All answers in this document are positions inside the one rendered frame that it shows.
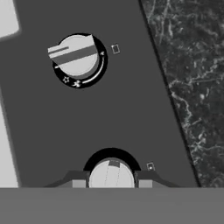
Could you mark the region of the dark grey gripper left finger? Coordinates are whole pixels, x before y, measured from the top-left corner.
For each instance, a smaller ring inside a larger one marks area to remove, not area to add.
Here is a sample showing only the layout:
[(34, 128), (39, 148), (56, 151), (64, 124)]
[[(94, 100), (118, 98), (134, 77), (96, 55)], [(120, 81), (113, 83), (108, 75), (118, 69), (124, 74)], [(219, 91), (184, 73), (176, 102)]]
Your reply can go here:
[(88, 180), (88, 171), (69, 171), (64, 178), (47, 185), (47, 187), (88, 188)]

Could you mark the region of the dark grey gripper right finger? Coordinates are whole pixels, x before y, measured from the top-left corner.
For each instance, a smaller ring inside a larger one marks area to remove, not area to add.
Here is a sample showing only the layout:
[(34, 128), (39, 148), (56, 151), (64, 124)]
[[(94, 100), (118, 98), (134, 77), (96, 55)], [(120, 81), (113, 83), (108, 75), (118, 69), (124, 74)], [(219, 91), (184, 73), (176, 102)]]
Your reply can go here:
[(168, 180), (162, 179), (155, 171), (136, 171), (135, 181), (137, 188), (179, 188), (177, 184), (173, 184)]

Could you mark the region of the grey stove knob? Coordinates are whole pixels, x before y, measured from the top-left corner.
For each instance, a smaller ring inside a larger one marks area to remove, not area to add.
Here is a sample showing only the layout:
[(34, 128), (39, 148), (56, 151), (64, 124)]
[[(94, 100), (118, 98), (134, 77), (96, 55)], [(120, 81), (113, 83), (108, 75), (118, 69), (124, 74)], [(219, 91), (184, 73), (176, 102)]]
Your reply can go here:
[(135, 188), (135, 172), (140, 170), (131, 154), (114, 147), (98, 150), (84, 166), (90, 188)]
[(56, 76), (70, 88), (91, 87), (107, 70), (106, 47), (91, 33), (69, 35), (47, 51)]

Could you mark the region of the dark grey stove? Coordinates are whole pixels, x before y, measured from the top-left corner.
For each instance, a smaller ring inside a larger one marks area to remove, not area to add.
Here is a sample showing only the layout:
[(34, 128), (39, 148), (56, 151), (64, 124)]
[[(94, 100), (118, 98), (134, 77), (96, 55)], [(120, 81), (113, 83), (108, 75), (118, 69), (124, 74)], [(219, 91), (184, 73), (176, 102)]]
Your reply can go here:
[[(64, 85), (48, 57), (75, 33), (108, 53), (91, 87)], [(0, 187), (47, 186), (112, 147), (199, 183), (140, 0), (0, 0)]]

